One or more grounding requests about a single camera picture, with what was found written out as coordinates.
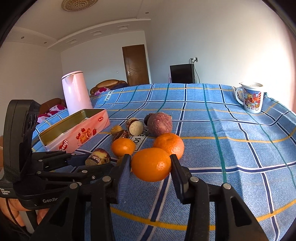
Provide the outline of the left hand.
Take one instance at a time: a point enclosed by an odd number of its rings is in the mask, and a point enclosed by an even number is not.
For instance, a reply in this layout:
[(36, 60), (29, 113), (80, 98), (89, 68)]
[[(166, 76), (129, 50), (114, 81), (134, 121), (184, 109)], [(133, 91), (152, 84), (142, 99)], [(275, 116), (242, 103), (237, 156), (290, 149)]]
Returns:
[(11, 220), (13, 223), (16, 223), (14, 221), (15, 219), (21, 227), (25, 226), (25, 223), (20, 215), (20, 211), (29, 211), (29, 209), (24, 208), (17, 199), (0, 198), (0, 203), (2, 213), (9, 220)]

